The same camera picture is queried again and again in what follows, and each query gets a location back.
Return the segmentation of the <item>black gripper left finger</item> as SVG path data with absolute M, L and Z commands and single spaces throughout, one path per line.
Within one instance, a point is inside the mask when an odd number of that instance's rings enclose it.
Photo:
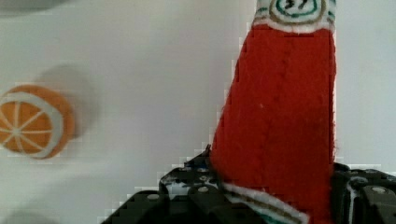
M 267 224 L 244 203 L 234 203 L 220 187 L 210 163 L 211 146 L 159 181 L 141 190 L 101 224 Z

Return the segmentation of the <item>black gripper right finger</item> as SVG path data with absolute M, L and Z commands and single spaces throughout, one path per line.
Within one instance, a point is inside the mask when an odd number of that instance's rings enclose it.
M 376 169 L 336 163 L 331 178 L 334 224 L 396 224 L 396 180 Z

